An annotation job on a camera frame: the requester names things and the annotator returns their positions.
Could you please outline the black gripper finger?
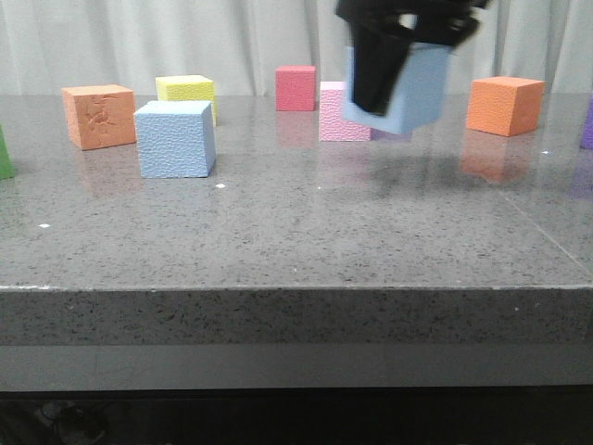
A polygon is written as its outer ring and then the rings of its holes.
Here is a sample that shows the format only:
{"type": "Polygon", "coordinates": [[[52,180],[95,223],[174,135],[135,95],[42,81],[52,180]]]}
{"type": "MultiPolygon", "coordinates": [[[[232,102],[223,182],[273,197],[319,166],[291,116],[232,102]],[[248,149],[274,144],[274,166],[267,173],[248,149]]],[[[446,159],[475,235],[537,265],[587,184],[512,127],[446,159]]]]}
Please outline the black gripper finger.
{"type": "Polygon", "coordinates": [[[354,51],[351,100],[365,112],[384,116],[415,31],[399,22],[353,22],[349,30],[354,51]]]}

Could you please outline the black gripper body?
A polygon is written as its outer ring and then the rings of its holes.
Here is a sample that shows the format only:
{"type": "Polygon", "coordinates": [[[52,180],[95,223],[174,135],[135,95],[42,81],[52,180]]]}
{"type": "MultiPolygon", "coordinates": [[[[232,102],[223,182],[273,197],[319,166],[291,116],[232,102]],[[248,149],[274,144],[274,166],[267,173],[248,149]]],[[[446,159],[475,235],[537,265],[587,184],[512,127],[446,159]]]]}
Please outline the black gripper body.
{"type": "Polygon", "coordinates": [[[476,13],[487,1],[339,1],[335,13],[345,20],[355,44],[456,47],[479,27],[476,13]]]}

